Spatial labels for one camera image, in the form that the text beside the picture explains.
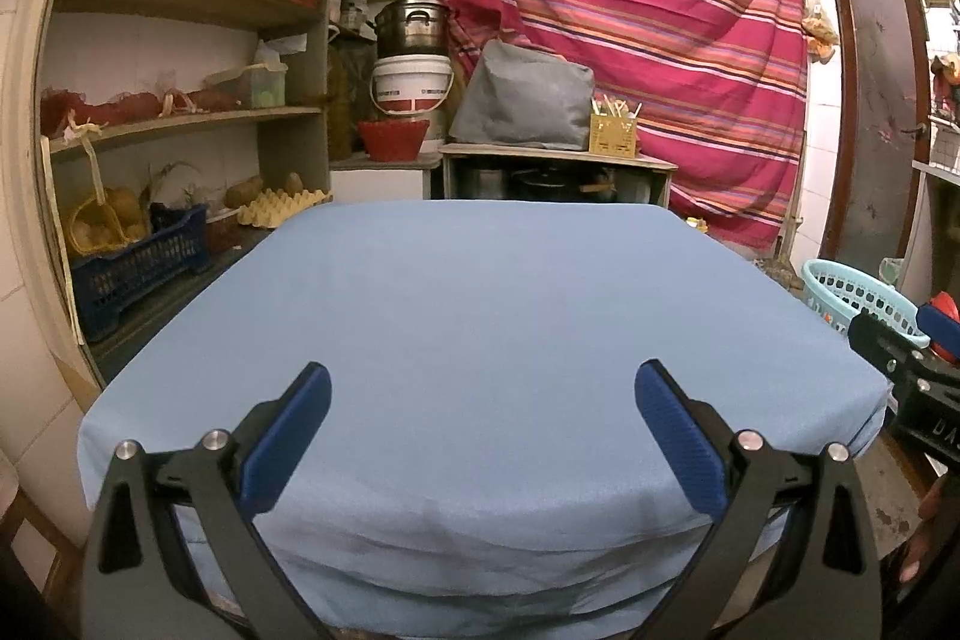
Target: blue plastic crate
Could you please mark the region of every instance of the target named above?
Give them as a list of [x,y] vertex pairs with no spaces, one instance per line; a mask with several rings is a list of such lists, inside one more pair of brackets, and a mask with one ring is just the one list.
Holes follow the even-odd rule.
[[210,266],[205,205],[168,210],[152,204],[150,220],[154,234],[147,239],[71,268],[77,314],[88,341],[110,335],[123,310],[184,269],[196,273]]

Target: metal screw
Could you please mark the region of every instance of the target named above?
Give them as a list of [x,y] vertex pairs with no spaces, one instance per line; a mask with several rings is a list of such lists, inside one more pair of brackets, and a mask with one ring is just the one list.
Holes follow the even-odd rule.
[[136,439],[125,439],[117,445],[113,453],[116,453],[117,458],[122,461],[128,461],[128,459],[136,456],[138,450],[140,450],[140,443]]
[[745,451],[758,451],[763,447],[763,437],[760,437],[757,432],[751,432],[750,429],[738,434],[736,441],[740,443],[740,447]]
[[224,432],[223,429],[213,429],[213,431],[203,435],[201,442],[203,442],[203,447],[208,451],[222,451],[227,447],[229,439],[229,432]]
[[850,451],[847,450],[846,445],[843,445],[839,442],[832,442],[827,447],[827,454],[834,461],[846,461],[850,458]]

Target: light blue basket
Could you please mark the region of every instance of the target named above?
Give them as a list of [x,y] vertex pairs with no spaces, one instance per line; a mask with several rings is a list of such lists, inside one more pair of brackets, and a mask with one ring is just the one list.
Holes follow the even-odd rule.
[[917,326],[917,308],[896,290],[869,274],[834,261],[812,259],[800,270],[803,301],[838,332],[847,333],[850,322],[862,311],[902,333],[917,347],[930,337]]

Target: wooden door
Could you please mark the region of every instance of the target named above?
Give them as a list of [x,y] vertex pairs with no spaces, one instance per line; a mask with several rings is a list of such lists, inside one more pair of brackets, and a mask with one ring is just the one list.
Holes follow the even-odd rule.
[[843,104],[820,257],[877,275],[910,238],[929,160],[930,75],[922,0],[837,0]]

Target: blue cloth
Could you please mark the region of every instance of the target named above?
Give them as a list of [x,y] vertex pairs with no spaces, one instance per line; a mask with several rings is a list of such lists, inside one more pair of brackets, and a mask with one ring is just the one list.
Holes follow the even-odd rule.
[[256,525],[320,619],[603,637],[642,621],[709,523],[635,408],[650,357],[777,447],[856,453],[880,429],[880,373],[665,210],[392,202],[308,210],[230,268],[93,405],[80,474],[93,504],[120,439],[193,445],[318,360],[330,413]]

